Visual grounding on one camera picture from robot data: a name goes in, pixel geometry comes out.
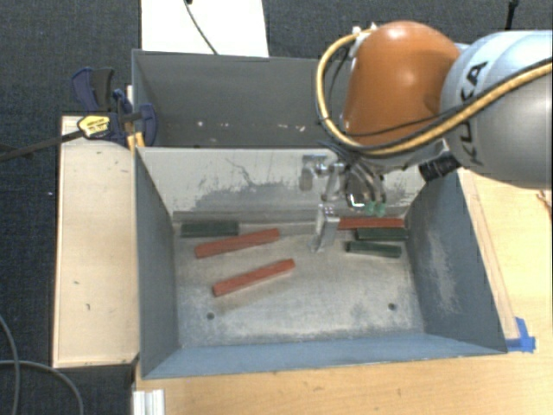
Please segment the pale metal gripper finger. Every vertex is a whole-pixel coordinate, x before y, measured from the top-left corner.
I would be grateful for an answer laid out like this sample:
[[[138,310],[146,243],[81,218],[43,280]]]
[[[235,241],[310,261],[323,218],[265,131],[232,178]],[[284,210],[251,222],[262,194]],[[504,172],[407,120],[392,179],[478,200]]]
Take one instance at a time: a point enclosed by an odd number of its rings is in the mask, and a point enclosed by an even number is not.
[[[314,234],[308,244],[311,252],[318,252],[324,247],[324,232],[327,223],[327,209],[324,205],[319,205],[315,217]]]
[[[330,206],[323,208],[323,222],[321,227],[321,247],[326,248],[334,243],[340,224],[340,217]]]

